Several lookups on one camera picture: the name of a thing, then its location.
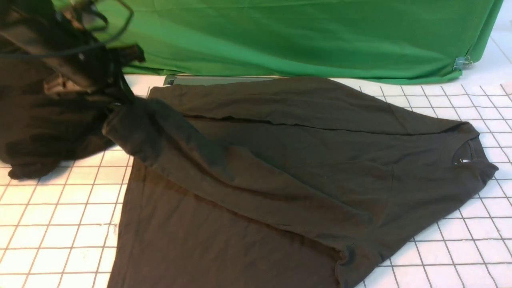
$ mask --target green cloth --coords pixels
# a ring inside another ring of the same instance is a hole
[[[138,42],[147,57],[128,73],[347,77],[393,84],[459,77],[455,59],[481,58],[503,2],[125,1],[135,17],[119,43]],[[99,9],[111,22],[109,33],[127,16],[113,0]]]

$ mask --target black t-shirt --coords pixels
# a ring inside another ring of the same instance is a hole
[[[471,124],[321,78],[153,88],[103,132],[138,158],[109,288],[351,288],[497,171]]]

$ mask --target black cable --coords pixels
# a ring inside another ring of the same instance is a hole
[[[125,9],[128,10],[128,12],[130,14],[126,18],[126,21],[124,22],[124,24],[121,27],[121,29],[119,29],[119,31],[117,31],[117,33],[114,34],[114,36],[112,36],[111,38],[109,38],[109,39],[107,39],[105,41],[97,42],[97,43],[94,43],[94,44],[91,44],[91,45],[80,46],[80,47],[77,47],[77,48],[62,50],[62,51],[59,51],[59,52],[48,53],[48,54],[30,54],[30,55],[25,55],[25,54],[5,54],[5,53],[2,53],[2,54],[0,54],[0,58],[14,58],[14,59],[54,58],[54,57],[62,57],[62,56],[69,56],[69,55],[73,55],[73,54],[78,54],[78,53],[89,51],[89,50],[92,50],[92,49],[95,49],[95,48],[106,46],[106,45],[116,41],[117,39],[119,39],[126,32],[126,30],[128,29],[128,26],[130,25],[130,23],[131,23],[131,21],[133,19],[133,15],[134,15],[133,9],[130,6],[128,6],[123,0],[116,0],[116,1],[119,2],[121,5],[123,5],[123,7],[125,7]]]

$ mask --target binder clip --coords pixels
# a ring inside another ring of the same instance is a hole
[[[458,57],[455,59],[455,63],[453,64],[453,70],[462,71],[467,69],[473,65],[473,61],[469,56],[466,57]]]

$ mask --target white tile floor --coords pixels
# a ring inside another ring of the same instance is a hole
[[[477,197],[357,288],[512,288],[512,0],[503,7],[484,58],[454,83],[337,79],[418,113],[471,122],[500,168]],[[163,80],[128,77],[137,95]],[[31,181],[10,180],[0,163],[0,288],[105,288],[132,162],[112,148]]]

